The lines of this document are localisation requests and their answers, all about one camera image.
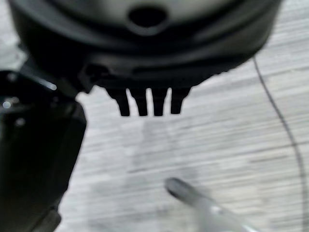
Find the gray wooden table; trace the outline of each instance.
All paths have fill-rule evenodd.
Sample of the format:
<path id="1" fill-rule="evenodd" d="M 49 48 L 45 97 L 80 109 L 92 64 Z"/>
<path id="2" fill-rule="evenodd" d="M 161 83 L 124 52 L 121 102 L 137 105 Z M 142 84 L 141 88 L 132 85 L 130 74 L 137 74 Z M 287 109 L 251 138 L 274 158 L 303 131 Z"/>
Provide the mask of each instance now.
<path id="1" fill-rule="evenodd" d="M 20 64 L 17 41 L 0 0 L 1 68 Z M 257 60 L 309 174 L 308 0 L 285 1 Z M 252 61 L 196 87 L 181 116 L 140 118 L 130 100 L 134 116 L 121 118 L 100 88 L 79 100 L 89 124 L 58 232 L 196 231 L 190 210 L 163 189 L 171 176 L 209 189 L 262 231 L 302 231 L 295 153 Z"/>

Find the round hole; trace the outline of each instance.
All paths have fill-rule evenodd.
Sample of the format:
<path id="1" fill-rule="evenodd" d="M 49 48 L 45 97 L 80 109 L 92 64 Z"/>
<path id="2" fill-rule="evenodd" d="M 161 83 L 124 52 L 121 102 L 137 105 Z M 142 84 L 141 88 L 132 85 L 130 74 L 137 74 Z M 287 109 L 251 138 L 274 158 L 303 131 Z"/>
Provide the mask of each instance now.
<path id="1" fill-rule="evenodd" d="M 144 6 L 133 9 L 128 18 L 131 25 L 141 31 L 149 31 L 150 29 L 159 31 L 160 27 L 166 22 L 168 14 L 159 7 Z"/>

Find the black object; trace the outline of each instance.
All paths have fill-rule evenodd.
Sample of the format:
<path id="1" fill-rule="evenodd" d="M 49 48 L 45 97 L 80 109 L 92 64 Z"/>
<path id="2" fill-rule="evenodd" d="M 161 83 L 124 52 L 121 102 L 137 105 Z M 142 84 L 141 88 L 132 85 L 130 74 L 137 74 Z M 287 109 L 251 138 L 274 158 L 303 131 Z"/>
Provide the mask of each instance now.
<path id="1" fill-rule="evenodd" d="M 1 232 L 54 231 L 84 137 L 81 105 L 37 81 L 0 72 Z"/>
<path id="2" fill-rule="evenodd" d="M 150 88 L 162 116 L 171 88 L 171 113 L 179 114 L 192 87 L 265 44 L 281 0 L 226 0 L 192 18 L 170 12 L 178 8 L 166 0 L 166 9 L 130 6 L 123 22 L 101 22 L 101 12 L 74 9 L 72 0 L 8 2 L 28 60 L 18 72 L 0 72 L 0 231 L 50 232 L 61 221 L 57 208 L 86 128 L 76 95 L 103 87 L 129 116 L 129 89 L 146 116 Z M 119 16 L 114 10 L 110 17 Z"/>
<path id="3" fill-rule="evenodd" d="M 79 92 L 89 93 L 93 85 L 113 89 L 112 97 L 118 88 L 192 88 L 244 63 L 267 41 L 281 0 L 226 0 L 179 22 L 172 18 L 179 6 L 168 7 L 167 0 L 165 9 L 153 2 L 147 7 L 132 2 L 127 16 L 115 8 L 123 21 L 113 22 L 110 14 L 98 12 L 98 0 L 9 0 L 21 46 L 40 69 Z M 146 115 L 145 98 L 133 95 Z M 127 116 L 124 101 L 117 100 Z M 176 101 L 174 114 L 181 109 Z"/>

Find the screw hole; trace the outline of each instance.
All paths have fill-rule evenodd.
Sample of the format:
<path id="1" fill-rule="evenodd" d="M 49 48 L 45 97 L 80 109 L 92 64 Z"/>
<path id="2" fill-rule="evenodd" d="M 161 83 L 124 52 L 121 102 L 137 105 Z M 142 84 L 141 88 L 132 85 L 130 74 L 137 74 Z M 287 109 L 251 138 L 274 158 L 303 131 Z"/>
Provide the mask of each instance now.
<path id="1" fill-rule="evenodd" d="M 137 34 L 148 35 L 157 34 L 165 25 L 168 14 L 159 7 L 143 6 L 133 9 L 129 15 L 129 22 L 134 32 Z"/>

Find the thin black wire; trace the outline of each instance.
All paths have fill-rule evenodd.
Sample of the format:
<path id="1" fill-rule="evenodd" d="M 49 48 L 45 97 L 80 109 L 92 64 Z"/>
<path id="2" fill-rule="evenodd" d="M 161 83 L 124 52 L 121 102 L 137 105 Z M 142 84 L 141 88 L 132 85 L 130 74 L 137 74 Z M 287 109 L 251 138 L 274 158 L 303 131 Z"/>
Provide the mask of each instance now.
<path id="1" fill-rule="evenodd" d="M 291 145 L 294 149 L 295 152 L 295 156 L 296 156 L 296 160 L 297 160 L 297 165 L 299 168 L 299 177 L 301 180 L 301 184 L 302 184 L 302 200 L 303 200 L 303 205 L 302 205 L 302 213 L 303 213 L 303 232 L 308 232 L 309 231 L 309 193 L 308 193 L 308 180 L 307 180 L 307 175 L 306 175 L 306 167 L 304 164 L 304 158 L 299 150 L 298 144 L 296 142 L 296 139 L 290 129 L 290 126 L 288 125 L 288 123 L 286 122 L 286 119 L 283 116 L 283 113 L 281 112 L 281 110 L 279 109 L 279 107 L 277 106 L 274 98 L 272 97 L 264 79 L 263 79 L 263 75 L 261 73 L 261 70 L 258 66 L 256 57 L 253 58 L 254 61 L 254 65 L 255 65 L 255 69 L 256 72 L 259 76 L 260 82 L 265 90 L 265 93 L 267 94 L 267 97 L 269 99 L 269 102 L 271 103 L 271 105 L 273 106 L 274 110 L 276 111 L 276 114 L 279 118 L 279 120 L 281 121 L 290 141 L 291 141 Z"/>

